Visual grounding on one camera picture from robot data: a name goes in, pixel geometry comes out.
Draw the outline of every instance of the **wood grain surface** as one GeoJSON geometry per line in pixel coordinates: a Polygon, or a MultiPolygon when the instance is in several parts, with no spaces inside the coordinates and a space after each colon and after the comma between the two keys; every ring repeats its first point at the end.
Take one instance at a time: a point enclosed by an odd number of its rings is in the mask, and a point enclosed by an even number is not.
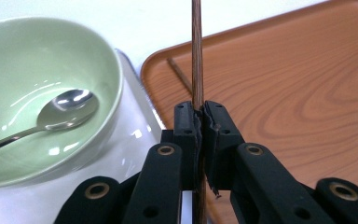
{"type": "MultiPolygon", "coordinates": [[[[162,121],[191,95],[191,45],[150,56],[142,81],[162,121]]],[[[204,96],[223,104],[247,142],[268,147],[314,188],[324,177],[358,185],[358,1],[326,2],[206,37],[204,96]]],[[[235,223],[228,193],[208,192],[215,223],[235,223]]]]}

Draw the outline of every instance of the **bowl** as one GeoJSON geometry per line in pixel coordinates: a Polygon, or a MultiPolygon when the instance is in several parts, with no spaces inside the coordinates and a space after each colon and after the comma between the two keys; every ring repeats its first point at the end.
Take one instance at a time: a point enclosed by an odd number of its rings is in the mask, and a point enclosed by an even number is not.
{"type": "Polygon", "coordinates": [[[90,90],[100,102],[78,128],[35,133],[0,148],[0,187],[73,158],[78,167],[98,154],[97,145],[114,128],[122,82],[117,53],[87,27],[52,18],[0,21],[0,139],[34,127],[42,107],[65,91],[90,90]]]}

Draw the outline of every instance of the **silver spoon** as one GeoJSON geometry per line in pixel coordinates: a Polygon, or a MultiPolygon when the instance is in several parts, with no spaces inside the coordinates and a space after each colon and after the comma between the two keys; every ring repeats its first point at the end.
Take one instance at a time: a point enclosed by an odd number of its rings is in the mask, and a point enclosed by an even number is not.
{"type": "Polygon", "coordinates": [[[98,99],[92,92],[87,90],[66,91],[42,108],[37,117],[36,127],[0,140],[0,147],[32,133],[75,128],[91,118],[97,108],[98,99]]]}

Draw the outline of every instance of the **spoon handle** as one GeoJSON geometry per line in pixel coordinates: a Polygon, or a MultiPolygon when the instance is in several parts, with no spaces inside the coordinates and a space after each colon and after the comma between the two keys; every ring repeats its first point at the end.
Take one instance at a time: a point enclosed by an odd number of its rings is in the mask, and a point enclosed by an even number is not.
{"type": "Polygon", "coordinates": [[[27,135],[30,135],[32,133],[37,133],[37,132],[40,132],[40,131],[43,131],[43,129],[40,129],[38,127],[33,127],[33,128],[30,128],[28,130],[25,130],[25,131],[22,131],[20,133],[15,133],[9,137],[6,137],[4,139],[1,139],[0,140],[0,147],[4,147],[5,145],[7,144],[10,144],[14,141],[17,141],[19,139],[21,139],[22,137],[25,137],[27,135]]]}

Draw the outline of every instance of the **brown tray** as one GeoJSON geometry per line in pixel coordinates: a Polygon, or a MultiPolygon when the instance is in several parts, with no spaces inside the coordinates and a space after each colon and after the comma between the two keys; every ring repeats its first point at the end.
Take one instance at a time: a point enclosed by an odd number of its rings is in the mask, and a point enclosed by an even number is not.
{"type": "MultiPolygon", "coordinates": [[[[141,78],[168,129],[191,99],[191,45],[159,51],[141,78]]],[[[248,142],[269,147],[300,182],[358,185],[358,1],[332,1],[203,40],[205,99],[223,104],[248,142]]]]}

